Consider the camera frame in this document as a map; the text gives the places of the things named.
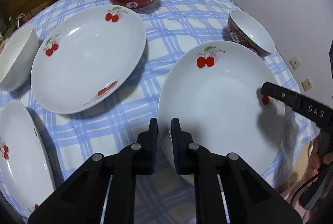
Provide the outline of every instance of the wall socket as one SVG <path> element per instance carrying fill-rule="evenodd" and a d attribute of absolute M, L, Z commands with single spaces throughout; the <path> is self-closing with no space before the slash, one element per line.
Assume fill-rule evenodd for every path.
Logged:
<path fill-rule="evenodd" d="M 302 63 L 299 61 L 298 56 L 294 56 L 289 62 L 294 70 L 296 70 L 299 66 L 302 65 Z"/>
<path fill-rule="evenodd" d="M 308 91 L 310 88 L 312 88 L 312 83 L 310 78 L 307 78 L 302 82 L 302 87 L 304 91 Z"/>

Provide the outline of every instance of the round plate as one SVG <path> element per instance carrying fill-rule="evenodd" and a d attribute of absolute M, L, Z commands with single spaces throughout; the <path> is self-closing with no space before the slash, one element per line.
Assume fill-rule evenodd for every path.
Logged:
<path fill-rule="evenodd" d="M 0 114 L 0 168 L 10 195 L 27 213 L 55 190 L 39 132 L 26 108 L 15 101 Z"/>
<path fill-rule="evenodd" d="M 144 24 L 130 9 L 101 5 L 80 11 L 39 48 L 31 71 L 33 95 L 59 114 L 92 107 L 128 78 L 145 43 Z"/>
<path fill-rule="evenodd" d="M 180 58 L 164 82 L 158 107 L 160 139 L 171 165 L 171 119 L 178 117 L 194 142 L 220 155 L 236 152 L 262 174 L 279 149 L 285 119 L 284 103 L 262 103 L 266 81 L 276 83 L 265 62 L 230 41 L 196 46 Z M 184 178 L 194 184 L 192 177 Z"/>

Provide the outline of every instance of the tablecloth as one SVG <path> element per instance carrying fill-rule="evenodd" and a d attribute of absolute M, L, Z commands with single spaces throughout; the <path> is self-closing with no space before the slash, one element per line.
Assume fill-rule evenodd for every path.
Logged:
<path fill-rule="evenodd" d="M 58 24 L 73 14 L 108 0 L 60 0 L 41 11 L 30 23 L 39 43 Z M 238 7 L 230 0 L 156 0 L 138 11 L 146 32 L 144 54 L 130 77 L 98 105 L 72 115 L 57 115 L 34 99 L 30 83 L 17 91 L 0 91 L 0 109 L 20 101 L 29 110 L 46 147 L 56 186 L 67 179 L 92 154 L 105 156 L 135 142 L 157 116 L 162 84 L 176 61 L 189 49 L 211 40 L 230 40 L 226 30 L 228 14 Z M 285 62 L 276 51 L 265 62 L 280 85 L 299 91 Z M 286 109 L 284 137 L 273 163 L 262 174 L 273 187 L 286 181 L 302 146 L 314 138 L 311 122 Z M 18 212 L 23 212 L 0 182 L 5 195 Z M 158 145 L 156 171 L 138 176 L 135 223 L 195 223 L 194 187 L 179 177 Z"/>

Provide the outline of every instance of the cherry-patterned plate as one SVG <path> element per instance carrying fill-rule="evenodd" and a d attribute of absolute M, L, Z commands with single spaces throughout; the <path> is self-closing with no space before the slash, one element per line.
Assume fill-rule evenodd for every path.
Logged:
<path fill-rule="evenodd" d="M 0 114 L 0 169 L 10 195 L 32 213 L 55 190 L 49 159 L 27 109 L 7 104 Z"/>
<path fill-rule="evenodd" d="M 72 114 L 113 93 L 138 64 L 146 43 L 137 13 L 117 5 L 88 8 L 44 40 L 31 71 L 31 88 L 45 109 Z"/>
<path fill-rule="evenodd" d="M 284 103 L 260 93 L 266 81 L 277 83 L 265 62 L 230 41 L 212 41 L 183 55 L 159 98 L 159 134 L 169 162 L 174 165 L 171 119 L 178 117 L 194 142 L 220 155 L 236 152 L 262 174 L 279 149 L 285 120 Z"/>

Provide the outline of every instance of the metal screw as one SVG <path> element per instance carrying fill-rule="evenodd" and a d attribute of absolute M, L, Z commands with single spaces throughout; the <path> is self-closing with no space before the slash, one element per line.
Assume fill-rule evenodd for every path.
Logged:
<path fill-rule="evenodd" d="M 137 151 L 137 150 L 140 150 L 142 146 L 139 143 L 134 143 L 130 147 L 132 148 L 132 150 Z"/>
<path fill-rule="evenodd" d="M 102 159 L 102 155 L 101 154 L 93 154 L 93 156 L 91 157 L 94 161 L 99 161 Z"/>
<path fill-rule="evenodd" d="M 189 148 L 190 148 L 191 150 L 197 150 L 197 149 L 199 148 L 199 145 L 196 144 L 196 143 L 191 143 L 191 144 L 189 145 Z"/>
<path fill-rule="evenodd" d="M 229 153 L 228 155 L 229 159 L 236 161 L 239 157 L 236 153 Z"/>

